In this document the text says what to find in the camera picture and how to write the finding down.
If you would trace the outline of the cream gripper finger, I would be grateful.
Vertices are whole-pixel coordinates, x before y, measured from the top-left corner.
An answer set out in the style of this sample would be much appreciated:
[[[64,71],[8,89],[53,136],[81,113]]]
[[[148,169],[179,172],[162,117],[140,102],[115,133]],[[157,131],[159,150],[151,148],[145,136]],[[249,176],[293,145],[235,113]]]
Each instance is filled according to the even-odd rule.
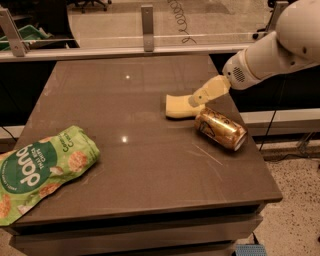
[[[192,107],[198,107],[218,97],[218,83],[213,79],[206,82],[201,88],[196,90],[188,99]]]

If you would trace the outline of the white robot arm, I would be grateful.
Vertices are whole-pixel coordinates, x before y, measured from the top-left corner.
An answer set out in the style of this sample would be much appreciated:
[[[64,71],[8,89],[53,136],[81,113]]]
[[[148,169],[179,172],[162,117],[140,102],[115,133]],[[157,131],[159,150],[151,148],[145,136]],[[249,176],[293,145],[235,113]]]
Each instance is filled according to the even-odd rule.
[[[297,0],[283,10],[271,33],[232,56],[220,75],[187,97],[187,104],[198,108],[230,89],[245,90],[319,64],[320,0]]]

